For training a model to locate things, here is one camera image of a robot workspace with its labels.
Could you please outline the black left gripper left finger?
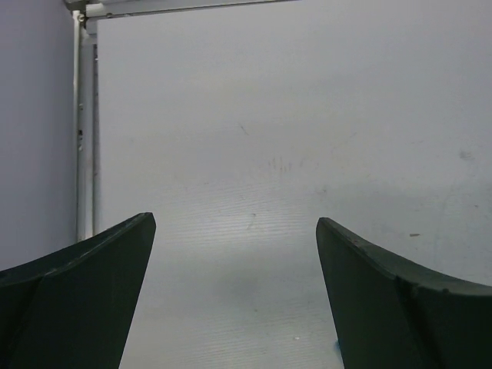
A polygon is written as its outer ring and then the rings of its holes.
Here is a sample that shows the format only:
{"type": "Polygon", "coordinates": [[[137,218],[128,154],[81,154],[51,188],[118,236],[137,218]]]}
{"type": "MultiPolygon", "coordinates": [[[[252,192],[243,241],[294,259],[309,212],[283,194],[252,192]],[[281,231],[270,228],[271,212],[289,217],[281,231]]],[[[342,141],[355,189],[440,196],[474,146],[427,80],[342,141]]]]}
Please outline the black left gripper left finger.
{"type": "Polygon", "coordinates": [[[117,368],[156,222],[137,214],[1,272],[3,368],[117,368]]]}

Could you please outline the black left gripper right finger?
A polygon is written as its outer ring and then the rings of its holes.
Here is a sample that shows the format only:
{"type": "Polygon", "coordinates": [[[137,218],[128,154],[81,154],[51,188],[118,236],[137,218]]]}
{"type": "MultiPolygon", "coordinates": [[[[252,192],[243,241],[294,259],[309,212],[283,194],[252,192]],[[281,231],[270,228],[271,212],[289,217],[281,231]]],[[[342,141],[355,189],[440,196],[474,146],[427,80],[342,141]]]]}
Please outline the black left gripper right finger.
{"type": "Polygon", "coordinates": [[[317,249],[346,368],[489,368],[491,288],[433,271],[330,218],[317,249]]]}

